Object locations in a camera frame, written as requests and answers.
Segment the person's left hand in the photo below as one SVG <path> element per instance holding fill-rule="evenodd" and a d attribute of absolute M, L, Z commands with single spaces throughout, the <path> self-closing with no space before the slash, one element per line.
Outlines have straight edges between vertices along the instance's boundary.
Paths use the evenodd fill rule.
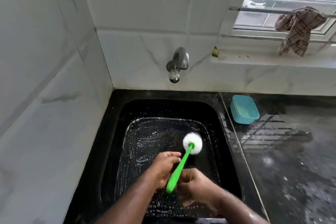
<path fill-rule="evenodd" d="M 156 156 L 147 171 L 150 172 L 157 181 L 158 188 L 164 188 L 166 186 L 173 165 L 181 161 L 180 156 L 181 153 L 176 151 L 161 152 Z"/>

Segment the sink basin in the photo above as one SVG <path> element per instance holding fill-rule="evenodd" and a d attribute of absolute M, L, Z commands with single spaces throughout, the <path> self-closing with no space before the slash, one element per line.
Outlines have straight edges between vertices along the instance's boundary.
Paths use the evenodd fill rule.
<path fill-rule="evenodd" d="M 197 101 L 137 99 L 121 109 L 100 186 L 104 208 L 137 180 L 162 151 L 185 153 L 182 140 L 199 133 L 203 148 L 190 156 L 185 168 L 196 167 L 216 184 L 241 198 L 236 170 L 219 117 L 208 104 Z M 183 208 L 175 193 L 158 190 L 145 218 L 213 218 L 206 206 Z"/>

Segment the green brush handle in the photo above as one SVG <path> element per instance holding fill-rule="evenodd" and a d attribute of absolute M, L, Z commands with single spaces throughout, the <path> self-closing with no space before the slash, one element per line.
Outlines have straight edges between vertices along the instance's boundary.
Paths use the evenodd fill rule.
<path fill-rule="evenodd" d="M 173 172 L 173 174 L 171 175 L 168 183 L 167 183 L 167 188 L 166 191 L 168 194 L 171 194 L 177 184 L 177 181 L 180 178 L 182 169 L 184 167 L 184 164 L 187 161 L 187 158 L 190 154 L 190 151 L 195 147 L 195 145 L 193 143 L 189 144 L 189 148 L 187 150 L 187 152 L 185 153 L 185 155 L 183 156 L 183 158 L 181 159 L 181 162 L 179 163 L 179 165 L 177 166 L 177 168 L 175 169 L 175 171 Z"/>

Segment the wall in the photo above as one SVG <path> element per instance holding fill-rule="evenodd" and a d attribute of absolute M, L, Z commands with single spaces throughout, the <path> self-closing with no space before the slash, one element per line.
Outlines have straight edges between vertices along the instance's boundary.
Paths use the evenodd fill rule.
<path fill-rule="evenodd" d="M 265 57 L 266 63 L 261 56 L 237 60 L 249 50 L 233 57 L 221 50 L 221 60 L 213 59 L 229 1 L 88 0 L 114 87 L 336 95 L 336 71 L 330 65 L 292 66 L 279 62 L 275 53 Z M 226 41 L 230 45 L 234 39 Z M 172 84 L 165 66 L 179 46 L 187 48 L 190 68 Z M 334 55 L 331 59 L 324 64 L 334 64 Z"/>
<path fill-rule="evenodd" d="M 0 223 L 62 223 L 111 79 L 86 0 L 0 2 Z"/>

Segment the hand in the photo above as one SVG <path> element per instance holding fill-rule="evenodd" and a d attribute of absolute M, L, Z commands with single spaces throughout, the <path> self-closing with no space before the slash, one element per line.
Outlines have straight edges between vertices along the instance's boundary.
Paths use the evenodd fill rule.
<path fill-rule="evenodd" d="M 207 178 L 201 171 L 196 168 L 183 169 L 180 175 L 177 191 L 179 198 L 184 207 L 191 205 L 193 202 L 206 204 L 209 208 L 216 210 L 214 199 L 216 189 L 221 189 Z"/>
<path fill-rule="evenodd" d="M 181 161 L 180 156 L 181 153 L 175 151 L 161 152 L 156 156 L 147 171 L 157 181 L 157 188 L 164 188 L 166 186 L 170 179 L 173 165 Z"/>

